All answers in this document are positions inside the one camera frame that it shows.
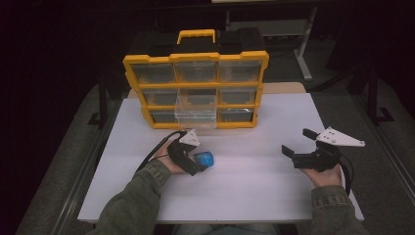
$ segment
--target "white table surface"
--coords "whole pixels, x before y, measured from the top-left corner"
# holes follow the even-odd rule
[[[324,130],[309,94],[266,94],[256,128],[196,130],[202,144],[193,153],[211,151],[214,166],[195,176],[172,175],[162,188],[158,222],[311,219],[313,186],[281,153],[282,144],[296,153],[315,150],[315,143],[302,136],[303,128]],[[108,200],[123,190],[138,165],[171,132],[151,128],[142,118],[139,101],[125,99],[78,219],[96,222]],[[356,217],[363,219],[352,193],[350,198]]]

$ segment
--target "organizer handle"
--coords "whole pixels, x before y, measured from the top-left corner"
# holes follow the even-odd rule
[[[180,44],[180,41],[183,37],[206,37],[211,36],[213,43],[215,42],[215,32],[214,29],[198,29],[198,30],[181,30],[179,33],[179,38],[177,39],[177,44]]]

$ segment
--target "hand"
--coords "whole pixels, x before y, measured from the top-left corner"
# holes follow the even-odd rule
[[[336,164],[333,168],[326,169],[323,172],[305,168],[300,170],[310,178],[316,188],[325,186],[343,186],[342,171],[339,164]]]
[[[171,173],[184,173],[184,170],[180,168],[177,164],[175,164],[171,158],[168,156],[167,147],[171,144],[171,140],[167,141],[161,148],[159,148],[155,155],[153,156],[154,159],[157,159],[162,164],[167,167]]]

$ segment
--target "clear plastic drawer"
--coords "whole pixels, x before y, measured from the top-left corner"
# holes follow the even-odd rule
[[[175,66],[179,82],[216,81],[216,62],[179,62]]]
[[[152,110],[150,115],[155,123],[176,123],[174,110]]]
[[[222,104],[254,104],[256,87],[220,87],[219,94]]]
[[[259,81],[261,61],[220,61],[221,82]]]
[[[221,122],[252,121],[254,109],[220,109],[218,113]]]
[[[172,64],[139,64],[132,65],[138,81],[147,83],[172,83],[175,82]]]
[[[174,115],[182,127],[216,128],[216,89],[179,89]]]
[[[176,104],[177,89],[142,89],[147,105],[173,106]]]

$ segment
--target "sleeve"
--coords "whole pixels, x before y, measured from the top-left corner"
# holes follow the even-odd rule
[[[316,188],[311,192],[311,234],[369,234],[357,220],[354,206],[340,186]]]
[[[160,189],[171,173],[160,161],[152,161],[135,173],[125,189],[101,212],[95,234],[153,234],[159,213]]]

